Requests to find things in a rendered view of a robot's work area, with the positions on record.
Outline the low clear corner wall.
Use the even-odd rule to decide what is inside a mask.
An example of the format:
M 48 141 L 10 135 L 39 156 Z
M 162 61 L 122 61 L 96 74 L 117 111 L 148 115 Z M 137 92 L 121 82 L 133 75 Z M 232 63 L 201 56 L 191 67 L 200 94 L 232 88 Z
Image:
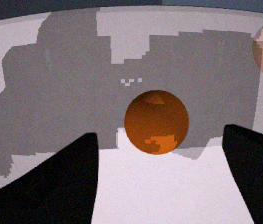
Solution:
M 212 14 L 224 15 L 243 15 L 252 16 L 252 18 L 263 19 L 263 12 L 249 12 L 241 10 L 223 10 L 223 8 L 211 7 L 180 7 L 180 6 L 111 6 L 99 8 L 75 8 L 70 11 L 55 11 L 55 12 L 42 12 L 42 14 L 34 14 L 29 16 L 18 16 L 18 18 L 1 19 L 0 26 L 5 24 L 27 22 L 27 20 L 39 20 L 43 18 L 55 18 L 55 16 L 72 16 L 80 14 L 103 14 L 103 12 L 119 12 L 119 11 L 180 11 L 180 12 L 212 12 Z

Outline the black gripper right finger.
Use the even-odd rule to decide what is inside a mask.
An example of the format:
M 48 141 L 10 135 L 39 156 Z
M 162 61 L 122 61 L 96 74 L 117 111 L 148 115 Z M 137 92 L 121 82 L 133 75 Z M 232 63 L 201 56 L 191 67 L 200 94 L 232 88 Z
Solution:
M 263 133 L 225 124 L 221 148 L 253 224 L 263 224 Z

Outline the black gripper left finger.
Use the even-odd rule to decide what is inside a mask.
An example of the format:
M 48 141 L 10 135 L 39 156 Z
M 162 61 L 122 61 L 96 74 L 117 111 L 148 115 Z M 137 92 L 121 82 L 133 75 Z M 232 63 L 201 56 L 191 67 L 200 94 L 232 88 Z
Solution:
M 0 224 L 91 224 L 99 183 L 96 133 L 84 133 L 0 189 Z

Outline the brown-orange ball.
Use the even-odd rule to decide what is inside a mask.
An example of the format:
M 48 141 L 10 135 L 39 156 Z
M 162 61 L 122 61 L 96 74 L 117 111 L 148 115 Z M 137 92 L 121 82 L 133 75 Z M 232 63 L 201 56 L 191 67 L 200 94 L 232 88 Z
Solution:
M 174 151 L 186 139 L 190 117 L 174 93 L 152 89 L 135 97 L 124 117 L 128 139 L 147 155 Z

